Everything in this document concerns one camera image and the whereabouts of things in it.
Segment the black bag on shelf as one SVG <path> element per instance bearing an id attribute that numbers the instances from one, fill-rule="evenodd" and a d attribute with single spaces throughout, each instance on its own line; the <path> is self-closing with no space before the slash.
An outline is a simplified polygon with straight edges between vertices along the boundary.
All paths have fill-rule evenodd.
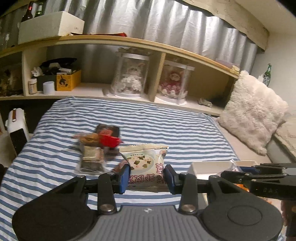
<path id="1" fill-rule="evenodd" d="M 43 62 L 39 67 L 44 75 L 57 75 L 59 73 L 72 74 L 77 70 L 77 58 L 62 57 Z"/>

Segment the blue white striped quilt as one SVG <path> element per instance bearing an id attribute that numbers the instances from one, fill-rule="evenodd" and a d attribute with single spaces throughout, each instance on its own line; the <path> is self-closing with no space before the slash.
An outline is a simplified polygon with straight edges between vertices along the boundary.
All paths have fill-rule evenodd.
<path id="1" fill-rule="evenodd" d="M 81 152 L 74 135 L 94 132 L 100 124 L 119 127 L 124 145 L 167 145 L 165 163 L 178 173 L 192 162 L 237 160 L 208 115 L 147 103 L 61 99 L 41 117 L 3 177 L 1 240 L 16 240 L 11 220 L 19 207 L 76 176 Z"/>

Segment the dark red-label snack packet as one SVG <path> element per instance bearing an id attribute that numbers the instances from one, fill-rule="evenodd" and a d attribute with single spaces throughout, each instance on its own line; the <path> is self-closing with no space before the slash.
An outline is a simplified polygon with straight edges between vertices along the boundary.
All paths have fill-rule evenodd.
<path id="1" fill-rule="evenodd" d="M 100 135 L 107 135 L 119 138 L 120 137 L 120 129 L 117 126 L 111 126 L 111 125 L 105 125 L 105 124 L 99 124 L 96 129 L 96 138 L 98 138 Z"/>

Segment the small labelled jar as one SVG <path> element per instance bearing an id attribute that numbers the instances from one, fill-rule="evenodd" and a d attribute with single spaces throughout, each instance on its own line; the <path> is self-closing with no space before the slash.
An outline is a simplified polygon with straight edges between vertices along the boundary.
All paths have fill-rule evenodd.
<path id="1" fill-rule="evenodd" d="M 37 89 L 37 79 L 36 78 L 31 78 L 28 81 L 28 90 L 29 90 L 30 95 L 37 93 L 38 89 Z"/>

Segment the beige textured blanket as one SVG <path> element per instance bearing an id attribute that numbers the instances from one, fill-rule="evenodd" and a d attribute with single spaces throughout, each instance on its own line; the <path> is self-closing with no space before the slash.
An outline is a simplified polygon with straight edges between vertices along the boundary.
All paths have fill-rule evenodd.
<path id="1" fill-rule="evenodd" d="M 289 153 L 293 162 L 295 162 L 295 115 L 288 117 L 287 120 L 278 127 L 275 136 Z"/>

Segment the white cylinder cup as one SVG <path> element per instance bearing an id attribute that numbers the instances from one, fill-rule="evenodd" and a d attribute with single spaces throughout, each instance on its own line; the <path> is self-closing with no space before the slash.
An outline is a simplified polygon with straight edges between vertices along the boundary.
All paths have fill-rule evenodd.
<path id="1" fill-rule="evenodd" d="M 43 94 L 54 95 L 55 94 L 55 82 L 47 81 L 43 83 Z"/>

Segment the white box atop shelf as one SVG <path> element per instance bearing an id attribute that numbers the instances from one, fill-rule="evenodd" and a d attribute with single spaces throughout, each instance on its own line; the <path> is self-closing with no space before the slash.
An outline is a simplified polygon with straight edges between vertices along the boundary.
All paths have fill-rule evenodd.
<path id="1" fill-rule="evenodd" d="M 82 34 L 85 22 L 66 11 L 59 11 L 24 21 L 20 25 L 18 44 L 41 39 Z"/>

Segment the white seaweed snack packet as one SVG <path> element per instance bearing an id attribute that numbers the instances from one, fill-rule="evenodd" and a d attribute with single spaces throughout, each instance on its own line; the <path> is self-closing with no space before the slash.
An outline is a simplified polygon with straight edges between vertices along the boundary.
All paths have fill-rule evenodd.
<path id="1" fill-rule="evenodd" d="M 169 146 L 141 144 L 120 147 L 119 152 L 130 166 L 128 189 L 132 191 L 165 192 L 164 158 Z"/>

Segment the brown gold snack packet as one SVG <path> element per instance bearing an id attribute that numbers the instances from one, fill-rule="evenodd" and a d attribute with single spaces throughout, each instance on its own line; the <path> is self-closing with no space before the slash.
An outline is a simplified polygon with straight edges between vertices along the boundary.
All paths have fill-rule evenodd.
<path id="1" fill-rule="evenodd" d="M 117 166 L 113 168 L 112 171 L 115 173 L 119 173 L 124 165 L 128 165 L 128 161 L 126 160 L 121 161 Z"/>

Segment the red-ended twisted snack packet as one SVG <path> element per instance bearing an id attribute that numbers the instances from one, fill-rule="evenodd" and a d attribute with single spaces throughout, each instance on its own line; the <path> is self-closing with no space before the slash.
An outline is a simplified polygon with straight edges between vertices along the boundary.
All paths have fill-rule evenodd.
<path id="1" fill-rule="evenodd" d="M 79 133 L 72 138 L 86 146 L 115 148 L 122 143 L 122 140 L 118 137 L 98 133 Z"/>

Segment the white shallow cardboard box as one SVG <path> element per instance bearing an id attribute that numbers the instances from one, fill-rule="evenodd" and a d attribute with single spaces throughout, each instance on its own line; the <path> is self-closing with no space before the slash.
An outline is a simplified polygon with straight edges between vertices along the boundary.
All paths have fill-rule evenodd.
<path id="1" fill-rule="evenodd" d="M 251 167 L 257 165 L 256 161 L 204 161 L 193 162 L 189 167 L 187 173 L 195 175 L 197 179 L 208 180 L 211 175 L 218 175 L 231 168 L 238 167 Z"/>

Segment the gold foil clear snack packet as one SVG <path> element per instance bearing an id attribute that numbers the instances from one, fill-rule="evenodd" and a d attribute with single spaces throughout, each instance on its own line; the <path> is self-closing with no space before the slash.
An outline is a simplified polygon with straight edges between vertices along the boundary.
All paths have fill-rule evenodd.
<path id="1" fill-rule="evenodd" d="M 80 150 L 81 158 L 76 166 L 76 172 L 87 175 L 100 175 L 107 172 L 104 149 L 81 144 Z"/>

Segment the fluffy cream pillow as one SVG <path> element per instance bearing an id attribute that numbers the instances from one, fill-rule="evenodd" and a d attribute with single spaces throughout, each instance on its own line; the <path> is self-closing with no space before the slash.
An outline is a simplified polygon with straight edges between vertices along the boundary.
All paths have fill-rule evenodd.
<path id="1" fill-rule="evenodd" d="M 286 101 L 243 70 L 218 123 L 257 154 L 265 156 L 266 146 L 285 121 L 287 112 Z"/>

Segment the yellow cardboard box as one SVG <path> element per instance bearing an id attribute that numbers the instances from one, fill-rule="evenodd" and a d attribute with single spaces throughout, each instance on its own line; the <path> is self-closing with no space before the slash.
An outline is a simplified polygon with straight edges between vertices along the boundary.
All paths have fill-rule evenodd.
<path id="1" fill-rule="evenodd" d="M 56 76 L 57 91 L 72 91 L 81 83 L 81 70 L 74 72 L 71 75 Z"/>

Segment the white doll in case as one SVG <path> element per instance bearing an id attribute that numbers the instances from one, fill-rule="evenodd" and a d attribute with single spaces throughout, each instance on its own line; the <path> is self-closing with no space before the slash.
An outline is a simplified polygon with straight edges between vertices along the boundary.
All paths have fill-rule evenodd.
<path id="1" fill-rule="evenodd" d="M 134 49 L 120 48 L 116 52 L 116 69 L 111 93 L 129 99 L 142 97 L 149 70 L 149 56 Z"/>

